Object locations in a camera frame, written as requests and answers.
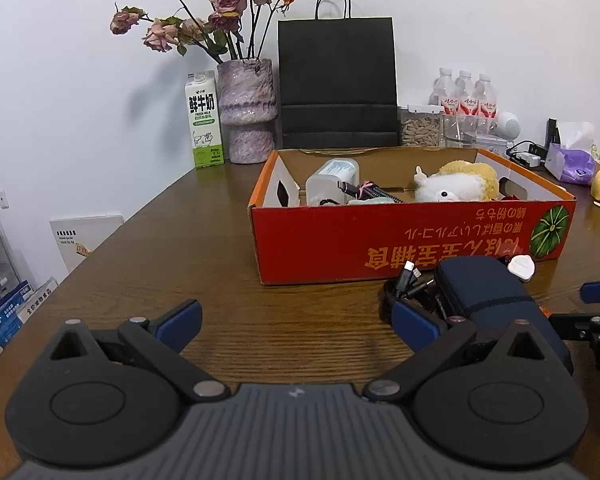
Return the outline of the water bottle red label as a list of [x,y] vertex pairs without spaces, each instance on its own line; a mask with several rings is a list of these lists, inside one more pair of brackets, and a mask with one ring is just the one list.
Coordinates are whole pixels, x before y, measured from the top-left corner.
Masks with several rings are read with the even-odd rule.
[[475,85],[477,108],[477,133],[490,134],[498,116],[498,97],[493,87],[491,77],[480,74]]
[[475,84],[471,72],[460,70],[455,79],[457,96],[457,125],[463,136],[474,136],[477,130],[478,100],[475,95]]
[[434,82],[434,88],[429,97],[429,104],[441,106],[444,114],[455,114],[457,106],[456,87],[450,68],[440,68],[439,77]]

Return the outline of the middle water bottle red label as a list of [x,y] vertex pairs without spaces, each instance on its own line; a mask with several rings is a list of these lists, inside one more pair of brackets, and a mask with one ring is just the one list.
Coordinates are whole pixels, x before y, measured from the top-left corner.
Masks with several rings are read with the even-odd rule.
[[471,72],[460,70],[455,79],[457,96],[457,125],[463,136],[474,136],[477,130],[478,100],[475,95],[475,84]]

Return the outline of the white power strip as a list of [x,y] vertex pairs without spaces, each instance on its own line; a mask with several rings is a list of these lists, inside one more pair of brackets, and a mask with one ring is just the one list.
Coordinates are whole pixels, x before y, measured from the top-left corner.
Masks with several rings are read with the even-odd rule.
[[547,148],[533,141],[520,141],[506,150],[506,156],[519,166],[535,170],[544,165]]

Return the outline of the red cardboard pumpkin box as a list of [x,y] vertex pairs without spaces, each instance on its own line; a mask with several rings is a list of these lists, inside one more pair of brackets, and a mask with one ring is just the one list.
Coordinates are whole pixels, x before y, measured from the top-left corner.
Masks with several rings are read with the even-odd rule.
[[[248,206],[254,252],[265,285],[376,280],[411,260],[419,269],[457,256],[562,253],[576,198],[497,154],[475,148],[372,148],[354,152],[361,178],[400,197],[381,205],[310,206],[306,180],[329,152],[283,150],[268,156]],[[414,174],[447,162],[485,162],[498,180],[519,185],[490,202],[417,203]]]

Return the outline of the translucent plastic container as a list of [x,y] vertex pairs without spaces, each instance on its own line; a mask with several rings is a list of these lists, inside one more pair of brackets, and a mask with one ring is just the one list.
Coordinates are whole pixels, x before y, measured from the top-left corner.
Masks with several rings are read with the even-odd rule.
[[308,206],[344,205],[349,196],[340,188],[341,183],[358,186],[360,166],[352,158],[332,158],[306,180]]

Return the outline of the white booklet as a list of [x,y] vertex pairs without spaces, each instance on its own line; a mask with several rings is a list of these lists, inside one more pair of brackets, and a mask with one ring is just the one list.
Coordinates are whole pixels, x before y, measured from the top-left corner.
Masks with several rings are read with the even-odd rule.
[[71,273],[124,222],[122,214],[50,220],[57,247]]

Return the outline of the green white milk carton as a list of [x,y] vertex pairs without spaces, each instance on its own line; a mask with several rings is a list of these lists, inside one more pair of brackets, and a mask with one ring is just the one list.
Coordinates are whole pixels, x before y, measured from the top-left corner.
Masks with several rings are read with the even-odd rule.
[[194,168],[223,165],[224,150],[215,72],[205,70],[189,74],[184,90]]

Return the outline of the navy blue pouch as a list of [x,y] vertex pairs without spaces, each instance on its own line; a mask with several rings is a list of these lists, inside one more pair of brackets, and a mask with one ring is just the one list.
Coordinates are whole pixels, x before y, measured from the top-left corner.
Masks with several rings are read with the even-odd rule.
[[502,332],[515,320],[529,321],[544,337],[570,374],[571,354],[526,286],[490,256],[442,260],[434,268],[441,298],[483,332]]

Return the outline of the black paper shopping bag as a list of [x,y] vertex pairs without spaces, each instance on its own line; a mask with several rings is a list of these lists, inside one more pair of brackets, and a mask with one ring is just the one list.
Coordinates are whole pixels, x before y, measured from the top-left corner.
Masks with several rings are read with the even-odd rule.
[[400,144],[391,18],[280,21],[278,71],[283,148]]

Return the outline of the white yellow plush toy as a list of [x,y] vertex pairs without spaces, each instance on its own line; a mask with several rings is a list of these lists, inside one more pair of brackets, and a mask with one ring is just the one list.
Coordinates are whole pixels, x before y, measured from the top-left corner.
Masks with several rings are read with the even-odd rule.
[[500,196],[498,174],[484,162],[453,160],[427,176],[415,168],[415,200],[432,202],[490,202]]

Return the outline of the clear jar with seeds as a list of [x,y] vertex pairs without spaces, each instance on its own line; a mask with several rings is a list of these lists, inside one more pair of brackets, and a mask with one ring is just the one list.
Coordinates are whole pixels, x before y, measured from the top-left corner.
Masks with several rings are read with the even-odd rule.
[[400,136],[403,146],[434,148],[442,138],[440,105],[407,105],[400,108]]

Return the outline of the left water bottle red label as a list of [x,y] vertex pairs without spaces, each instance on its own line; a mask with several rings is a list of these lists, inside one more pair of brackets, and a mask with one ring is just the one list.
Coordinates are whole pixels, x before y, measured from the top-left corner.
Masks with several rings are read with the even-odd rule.
[[450,68],[440,68],[439,77],[434,82],[434,88],[429,97],[429,104],[441,106],[444,114],[455,114],[457,106],[456,87]]

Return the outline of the purple ceramic vase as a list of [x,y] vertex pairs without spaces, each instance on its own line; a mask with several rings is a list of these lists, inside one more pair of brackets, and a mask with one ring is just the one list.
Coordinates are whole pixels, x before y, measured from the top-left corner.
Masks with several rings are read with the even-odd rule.
[[220,123],[230,162],[265,162],[275,148],[278,112],[272,61],[226,61],[218,66],[218,84]]

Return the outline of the blue white leaflet stack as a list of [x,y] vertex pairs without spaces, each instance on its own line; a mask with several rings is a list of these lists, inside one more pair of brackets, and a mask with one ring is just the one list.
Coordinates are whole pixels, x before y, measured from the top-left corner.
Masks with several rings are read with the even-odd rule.
[[23,281],[6,298],[0,300],[0,346],[2,348],[10,343],[57,286],[58,283],[54,278],[49,278],[38,289],[33,289],[27,281]]

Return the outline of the right water bottle red label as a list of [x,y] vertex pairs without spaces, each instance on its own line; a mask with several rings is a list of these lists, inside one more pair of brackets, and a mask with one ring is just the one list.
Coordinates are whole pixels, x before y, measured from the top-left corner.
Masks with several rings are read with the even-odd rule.
[[477,108],[477,133],[490,134],[498,116],[498,97],[493,87],[491,77],[480,74],[475,85]]

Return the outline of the purple tissue pack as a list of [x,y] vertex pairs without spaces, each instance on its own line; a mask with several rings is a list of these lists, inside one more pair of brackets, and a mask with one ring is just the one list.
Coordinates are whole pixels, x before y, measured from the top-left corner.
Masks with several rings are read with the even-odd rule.
[[544,166],[558,181],[590,185],[596,168],[592,147],[592,122],[561,122],[550,118],[546,125]]

